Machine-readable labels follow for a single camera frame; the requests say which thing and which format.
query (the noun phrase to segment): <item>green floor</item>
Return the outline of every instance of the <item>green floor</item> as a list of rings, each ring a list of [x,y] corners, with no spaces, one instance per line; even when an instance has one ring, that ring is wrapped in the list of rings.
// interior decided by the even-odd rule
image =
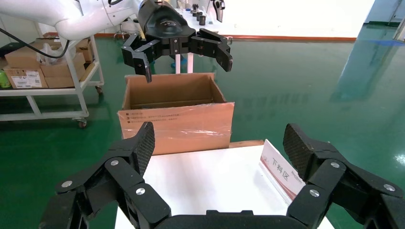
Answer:
[[[234,42],[230,73],[198,56],[194,70],[216,72],[226,99],[235,101],[232,141],[267,138],[283,151],[286,124],[298,123],[353,164],[405,188],[405,46],[387,41],[392,29],[362,32],[355,44]],[[36,228],[54,184],[94,163],[121,138],[123,77],[133,73],[123,64],[121,45],[97,39],[105,95],[85,90],[87,129],[67,119],[0,123],[1,228]],[[158,59],[155,72],[172,73],[171,62]],[[77,104],[74,96],[38,98],[44,110],[78,110]],[[27,107],[24,98],[0,98],[0,113]],[[112,204],[91,228],[114,228],[115,212]],[[328,218],[337,229],[361,228],[338,206]]]

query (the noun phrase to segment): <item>metal cart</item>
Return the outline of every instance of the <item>metal cart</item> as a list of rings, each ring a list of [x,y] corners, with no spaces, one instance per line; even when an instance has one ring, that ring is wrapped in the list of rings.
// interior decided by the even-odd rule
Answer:
[[[83,97],[83,90],[86,86],[95,86],[99,94],[102,94],[102,85],[104,85],[103,73],[101,71],[100,59],[98,57],[98,51],[96,47],[96,41],[94,36],[90,37],[92,48],[94,52],[94,67],[87,76],[87,78],[80,82],[77,78],[75,66],[73,64],[70,52],[75,52],[75,46],[80,41],[70,41],[68,50],[66,51],[65,57],[69,70],[71,72],[74,88],[58,88],[58,89],[15,89],[15,90],[0,90],[0,97],[2,96],[26,96],[30,106],[32,108],[32,113],[22,113],[22,114],[0,114],[0,121],[15,121],[15,120],[34,120],[34,119],[49,119],[49,118],[72,118],[77,120],[80,128],[85,128],[87,121],[86,117],[89,116],[87,110],[86,102]],[[61,38],[62,46],[66,46],[66,39]],[[91,81],[98,70],[100,80]],[[79,98],[81,111],[63,111],[63,112],[41,112],[35,102],[34,96],[36,95],[65,95],[65,94],[76,94]]]

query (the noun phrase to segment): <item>white robotic arm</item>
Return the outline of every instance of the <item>white robotic arm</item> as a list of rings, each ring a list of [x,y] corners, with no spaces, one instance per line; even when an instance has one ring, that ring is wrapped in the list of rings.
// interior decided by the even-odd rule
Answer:
[[[80,40],[138,15],[141,0],[2,0],[0,13],[54,26]]]
[[[124,63],[151,82],[149,63],[166,55],[195,53],[215,58],[230,71],[233,59],[227,39],[196,32],[167,2],[158,0],[0,0],[0,13],[54,26],[59,36],[80,40],[136,15],[145,38],[134,34],[122,46]]]

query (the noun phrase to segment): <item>white table surface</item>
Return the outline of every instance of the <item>white table surface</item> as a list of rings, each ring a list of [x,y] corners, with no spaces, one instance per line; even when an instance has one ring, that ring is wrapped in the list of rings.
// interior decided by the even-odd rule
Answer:
[[[263,146],[152,156],[144,179],[168,203],[172,216],[206,210],[285,215],[288,205],[259,166]],[[116,229],[133,229],[118,208]],[[325,218],[320,229],[332,229]]]

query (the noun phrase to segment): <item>green bottle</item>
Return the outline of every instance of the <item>green bottle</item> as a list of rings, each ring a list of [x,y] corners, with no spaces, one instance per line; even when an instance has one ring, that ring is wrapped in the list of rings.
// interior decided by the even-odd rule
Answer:
[[[3,70],[0,70],[0,87],[1,88],[11,87],[10,81]]]

